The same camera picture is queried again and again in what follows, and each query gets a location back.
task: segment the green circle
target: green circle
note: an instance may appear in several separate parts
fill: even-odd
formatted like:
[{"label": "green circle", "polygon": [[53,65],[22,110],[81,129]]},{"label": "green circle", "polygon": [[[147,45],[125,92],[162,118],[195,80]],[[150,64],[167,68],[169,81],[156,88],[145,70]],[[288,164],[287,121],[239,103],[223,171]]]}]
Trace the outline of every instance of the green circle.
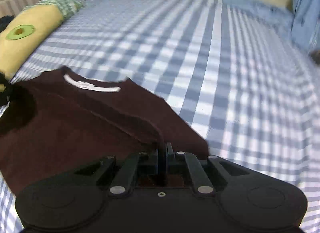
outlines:
[{"label": "green circle", "polygon": [[20,25],[11,30],[7,35],[7,40],[19,40],[31,35],[36,28],[33,25]]}]

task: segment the blue and white checkered bedsheet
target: blue and white checkered bedsheet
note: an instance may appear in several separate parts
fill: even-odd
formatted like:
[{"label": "blue and white checkered bedsheet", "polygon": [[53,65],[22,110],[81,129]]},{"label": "blue and white checkered bedsheet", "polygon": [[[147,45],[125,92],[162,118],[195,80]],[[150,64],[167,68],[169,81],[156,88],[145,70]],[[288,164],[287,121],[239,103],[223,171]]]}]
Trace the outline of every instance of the blue and white checkered bedsheet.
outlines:
[{"label": "blue and white checkered bedsheet", "polygon": [[[304,191],[301,227],[320,233],[320,100],[311,59],[220,0],[86,0],[14,81],[67,65],[103,81],[130,77],[163,97],[210,153]],[[0,232],[22,229],[0,177]]]}]

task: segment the green and white striped cushion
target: green and white striped cushion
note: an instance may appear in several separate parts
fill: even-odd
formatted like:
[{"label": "green and white striped cushion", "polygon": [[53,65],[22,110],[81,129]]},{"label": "green and white striped cushion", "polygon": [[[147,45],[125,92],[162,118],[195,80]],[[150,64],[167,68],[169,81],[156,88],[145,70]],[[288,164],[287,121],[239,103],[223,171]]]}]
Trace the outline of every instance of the green and white striped cushion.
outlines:
[{"label": "green and white striped cushion", "polygon": [[[83,4],[76,0],[41,0],[37,2],[34,6],[37,5],[48,5],[48,4],[54,4],[58,7],[61,14],[63,15],[64,20],[69,19],[71,16],[73,16],[76,12],[79,11],[81,7],[83,7]],[[24,10],[31,8],[33,6],[27,6],[24,8]]]}]

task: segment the yellow cushion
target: yellow cushion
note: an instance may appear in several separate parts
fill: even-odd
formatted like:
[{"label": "yellow cushion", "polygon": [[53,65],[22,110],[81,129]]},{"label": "yellow cushion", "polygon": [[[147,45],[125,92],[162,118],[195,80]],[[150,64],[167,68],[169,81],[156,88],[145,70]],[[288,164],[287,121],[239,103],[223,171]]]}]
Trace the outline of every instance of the yellow cushion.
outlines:
[{"label": "yellow cushion", "polygon": [[[38,5],[20,13],[0,33],[0,72],[11,79],[41,42],[63,22],[55,5]],[[20,25],[33,25],[33,34],[19,40],[8,40],[8,33]]]}]

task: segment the dark maroon t-shirt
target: dark maroon t-shirt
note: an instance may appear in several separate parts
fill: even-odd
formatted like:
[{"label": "dark maroon t-shirt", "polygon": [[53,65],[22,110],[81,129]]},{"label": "dark maroon t-shirt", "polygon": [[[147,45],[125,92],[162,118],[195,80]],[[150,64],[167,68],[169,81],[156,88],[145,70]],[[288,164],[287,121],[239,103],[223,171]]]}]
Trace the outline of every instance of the dark maroon t-shirt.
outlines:
[{"label": "dark maroon t-shirt", "polygon": [[[118,92],[82,89],[64,75]],[[100,82],[63,67],[15,84],[0,118],[0,170],[13,193],[37,180],[107,155],[124,159],[170,142],[208,156],[208,145],[164,101],[130,79]]]}]

